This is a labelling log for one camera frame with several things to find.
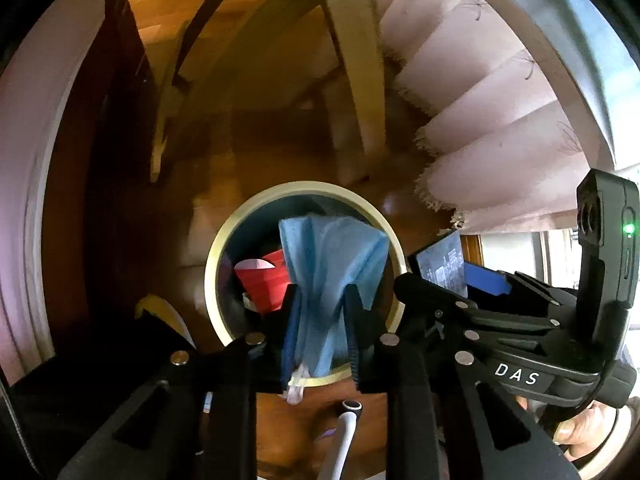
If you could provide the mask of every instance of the blue cloth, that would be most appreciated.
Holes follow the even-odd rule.
[[[332,362],[348,361],[344,287],[355,283],[369,310],[385,269],[385,233],[348,216],[309,215],[280,221],[280,240],[291,281],[300,288],[296,364],[312,377],[329,374]]]

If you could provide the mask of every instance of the hardwood floor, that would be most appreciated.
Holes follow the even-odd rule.
[[[175,34],[202,0],[129,1],[159,80]],[[202,61],[255,1],[223,2],[186,59],[185,78],[197,78]],[[123,113],[136,106],[111,105]],[[191,146],[160,184],[148,183],[152,118],[150,124],[132,124],[128,132],[105,125],[88,184],[87,274],[94,316],[129,316],[139,298],[157,294],[183,316],[199,349],[219,349],[204,303],[210,244],[244,200],[291,180],[322,180],[359,193],[389,220],[405,254],[433,240],[448,227],[450,215],[427,209],[413,193],[414,180],[429,162],[415,149],[413,136],[427,117],[392,90],[386,105],[392,158],[383,172],[362,180],[362,146],[348,83],[316,9],[247,65],[225,103],[211,111],[206,145]],[[385,396],[361,396],[346,380],[306,389],[298,406],[258,396],[260,474],[313,478],[328,444],[316,438],[335,423],[331,407],[343,399],[361,400],[364,414],[342,478],[363,479],[383,470]]]

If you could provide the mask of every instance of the wooden chair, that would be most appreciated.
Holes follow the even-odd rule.
[[[386,157],[385,89],[382,52],[378,46],[375,0],[260,0],[235,33],[203,69],[203,76],[187,82],[180,67],[203,27],[223,0],[205,0],[193,19],[178,34],[174,53],[162,78],[156,134],[152,147],[152,182],[161,168],[172,166],[196,138],[197,125],[226,93],[251,59],[296,20],[317,6],[327,16],[334,46],[346,70],[353,96],[367,171],[373,173]],[[171,88],[184,95],[178,115],[166,120]]]

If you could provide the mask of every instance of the yellow object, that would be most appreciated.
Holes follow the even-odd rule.
[[[191,346],[194,348],[196,347],[193,343],[193,339],[191,339],[191,334],[189,334],[189,329],[185,325],[182,317],[166,300],[163,300],[159,296],[148,294],[136,304],[136,319],[142,316],[142,313],[145,310],[153,316],[156,316],[158,319],[164,321],[168,326],[185,338]]]
[[[340,186],[334,186],[334,184],[328,184],[326,182],[315,182],[311,180],[302,180],[298,182],[288,182],[286,184],[280,184],[279,186],[270,187],[263,192],[251,197],[244,202],[238,209],[236,209],[231,216],[222,225],[216,238],[213,240],[209,256],[207,258],[207,267],[204,275],[204,293],[207,303],[207,311],[209,313],[209,319],[216,330],[216,334],[220,338],[223,345],[228,345],[234,339],[228,326],[225,324],[225,320],[222,317],[218,306],[218,292],[216,290],[216,281],[218,271],[220,269],[220,263],[222,255],[225,251],[225,245],[229,237],[233,234],[236,228],[243,222],[251,213],[261,208],[262,206],[287,196],[294,195],[319,195],[334,200],[339,200],[364,216],[366,220],[375,228],[384,231],[389,237],[389,256],[391,257],[391,264],[395,276],[399,276],[406,272],[406,265],[404,262],[404,253],[400,241],[396,236],[396,233],[389,225],[389,222],[382,216],[382,213],[373,207],[369,202],[363,199],[360,195],[357,195],[353,191],[344,189]],[[389,332],[395,332],[400,324],[402,313],[404,312],[404,304],[398,301],[398,298],[394,296],[391,304],[391,310],[386,318],[386,328]],[[325,384],[332,384],[337,381],[341,381],[351,375],[351,365],[344,364],[338,368],[334,368],[326,377],[312,377],[308,379],[301,379],[301,386],[323,386]]]

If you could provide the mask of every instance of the trash bin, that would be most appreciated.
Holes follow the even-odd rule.
[[[390,332],[398,328],[404,305],[393,293],[394,278],[406,272],[404,254],[391,225],[369,202],[354,192],[325,182],[300,181],[271,187],[244,202],[218,231],[205,271],[205,298],[209,319],[226,346],[250,332],[256,314],[244,308],[242,286],[234,264],[247,257],[259,257],[256,247],[265,240],[279,239],[278,222],[283,218],[315,213],[352,216],[384,231],[389,237],[389,256],[372,309],[386,319]],[[308,378],[304,386],[321,386],[351,375],[348,363],[329,375]]]

